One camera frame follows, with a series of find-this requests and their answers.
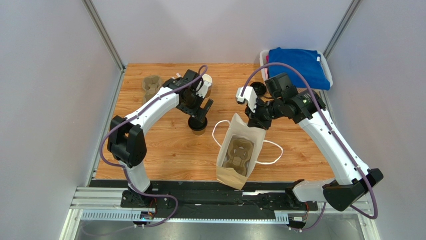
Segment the black plastic cup lid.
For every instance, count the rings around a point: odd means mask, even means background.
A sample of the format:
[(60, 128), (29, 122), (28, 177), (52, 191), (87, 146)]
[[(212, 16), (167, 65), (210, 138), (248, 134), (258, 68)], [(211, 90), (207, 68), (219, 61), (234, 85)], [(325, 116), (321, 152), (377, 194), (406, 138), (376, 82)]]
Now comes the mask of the black plastic cup lid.
[(195, 117), (191, 116), (188, 120), (188, 126), (192, 131), (201, 132), (207, 128), (208, 119), (207, 117), (205, 117), (203, 120), (198, 120)]

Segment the single paper coffee cup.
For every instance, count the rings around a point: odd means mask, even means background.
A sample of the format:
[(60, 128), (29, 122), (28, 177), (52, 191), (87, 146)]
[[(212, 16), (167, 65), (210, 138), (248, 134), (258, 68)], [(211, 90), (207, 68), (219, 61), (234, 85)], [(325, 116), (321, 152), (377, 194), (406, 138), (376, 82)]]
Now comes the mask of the single paper coffee cup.
[(206, 129), (192, 129), (191, 131), (195, 136), (202, 136), (205, 134)]

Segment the stack of paper cups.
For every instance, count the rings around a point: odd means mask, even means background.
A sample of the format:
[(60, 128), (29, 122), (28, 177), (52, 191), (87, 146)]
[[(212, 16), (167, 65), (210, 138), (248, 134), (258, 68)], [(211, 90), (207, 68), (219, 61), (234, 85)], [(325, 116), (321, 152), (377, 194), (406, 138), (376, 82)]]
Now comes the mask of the stack of paper cups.
[(213, 79), (208, 74), (204, 74), (202, 79), (203, 79), (203, 86), (201, 90), (199, 91), (199, 93), (201, 93), (204, 99), (208, 99), (211, 95), (211, 91), (213, 88)]

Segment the brown paper bag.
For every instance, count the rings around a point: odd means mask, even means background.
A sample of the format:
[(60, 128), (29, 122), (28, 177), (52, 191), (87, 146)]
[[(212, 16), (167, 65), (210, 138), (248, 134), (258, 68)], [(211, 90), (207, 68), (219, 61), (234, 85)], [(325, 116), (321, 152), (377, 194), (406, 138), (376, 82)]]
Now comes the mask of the brown paper bag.
[[(215, 133), (218, 125), (228, 123), (229, 127), (222, 143)], [(236, 113), (231, 120), (216, 123), (212, 138), (220, 147), (216, 162), (216, 179), (219, 183), (242, 190), (257, 165), (274, 165), (283, 156), (284, 149), (279, 144), (266, 140), (266, 131), (261, 128), (249, 127)], [(259, 161), (264, 144), (272, 144), (280, 150), (277, 159), (270, 162)]]

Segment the cardboard cup carrier tray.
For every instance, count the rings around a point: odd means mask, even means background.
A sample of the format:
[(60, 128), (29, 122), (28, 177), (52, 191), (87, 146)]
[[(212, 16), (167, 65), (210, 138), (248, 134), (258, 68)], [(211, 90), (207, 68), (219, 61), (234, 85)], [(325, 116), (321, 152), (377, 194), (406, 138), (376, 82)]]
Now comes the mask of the cardboard cup carrier tray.
[(142, 90), (144, 91), (142, 104), (149, 102), (162, 88), (163, 80), (158, 75), (145, 77), (142, 81)]

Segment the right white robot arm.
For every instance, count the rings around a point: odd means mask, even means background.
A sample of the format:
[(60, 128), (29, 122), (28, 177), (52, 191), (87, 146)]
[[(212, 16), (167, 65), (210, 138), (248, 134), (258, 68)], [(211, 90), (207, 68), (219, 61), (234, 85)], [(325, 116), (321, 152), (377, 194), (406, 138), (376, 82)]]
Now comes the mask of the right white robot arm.
[(265, 81), (271, 100), (264, 101), (251, 86), (238, 89), (236, 101), (246, 105), (248, 126), (268, 130), (273, 120), (288, 118), (313, 140), (327, 160), (334, 177), (323, 181), (299, 180), (289, 188), (299, 202), (327, 202), (343, 212), (354, 207), (369, 189), (384, 179), (382, 171), (370, 168), (334, 127), (327, 107), (316, 92), (299, 92), (286, 73)]

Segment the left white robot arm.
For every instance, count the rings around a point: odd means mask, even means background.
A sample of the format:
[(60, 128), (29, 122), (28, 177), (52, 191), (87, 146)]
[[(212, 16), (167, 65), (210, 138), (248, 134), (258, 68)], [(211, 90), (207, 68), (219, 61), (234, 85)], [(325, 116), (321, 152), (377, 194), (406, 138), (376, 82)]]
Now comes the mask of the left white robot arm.
[(173, 109), (189, 115), (188, 126), (193, 134), (203, 135), (208, 126), (207, 113), (214, 101), (209, 98), (213, 81), (203, 65), (198, 72), (188, 70), (184, 76), (167, 80), (141, 108), (126, 117), (116, 116), (103, 140), (107, 150), (123, 169), (129, 189), (144, 203), (155, 195), (143, 163), (147, 155), (146, 135), (166, 113)]

